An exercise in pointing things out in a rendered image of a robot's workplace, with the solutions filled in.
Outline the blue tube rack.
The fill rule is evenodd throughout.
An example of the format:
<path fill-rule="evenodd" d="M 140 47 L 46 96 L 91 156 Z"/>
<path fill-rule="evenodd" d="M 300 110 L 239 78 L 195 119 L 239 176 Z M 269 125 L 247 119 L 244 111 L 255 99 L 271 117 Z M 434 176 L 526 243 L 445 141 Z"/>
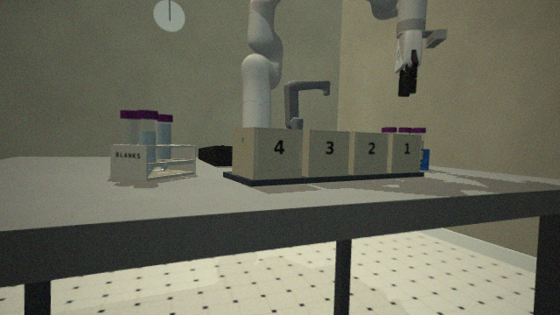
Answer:
<path fill-rule="evenodd" d="M 422 164 L 420 165 L 420 170 L 428 171 L 429 170 L 429 159 L 430 159 L 430 150 L 421 149 L 423 151 L 423 159 L 420 159 Z"/>

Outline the beige bucket adapter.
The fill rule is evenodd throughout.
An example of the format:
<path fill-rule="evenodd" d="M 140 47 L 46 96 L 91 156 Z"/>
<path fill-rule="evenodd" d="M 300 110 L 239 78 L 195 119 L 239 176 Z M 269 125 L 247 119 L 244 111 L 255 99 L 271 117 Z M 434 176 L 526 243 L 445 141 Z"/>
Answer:
<path fill-rule="evenodd" d="M 233 128 L 232 173 L 247 179 L 302 178 L 303 129 Z"/>
<path fill-rule="evenodd" d="M 349 131 L 304 130 L 302 176 L 347 176 L 349 138 Z"/>
<path fill-rule="evenodd" d="M 348 174 L 387 173 L 389 133 L 350 132 Z"/>
<path fill-rule="evenodd" d="M 388 134 L 387 173 L 420 172 L 422 135 Z"/>

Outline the cream tube rack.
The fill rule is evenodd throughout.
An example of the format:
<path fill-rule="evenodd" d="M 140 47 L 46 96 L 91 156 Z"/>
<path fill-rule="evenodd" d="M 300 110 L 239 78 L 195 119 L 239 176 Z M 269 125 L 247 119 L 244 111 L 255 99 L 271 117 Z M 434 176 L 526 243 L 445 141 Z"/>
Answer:
<path fill-rule="evenodd" d="M 157 163 L 148 163 L 148 148 L 171 148 L 171 159 L 157 159 Z M 148 168 L 161 166 L 168 166 L 168 168 L 166 171 L 154 170 L 148 176 Z M 196 145 L 111 144 L 110 146 L 111 178 L 151 181 L 193 174 L 196 174 Z"/>

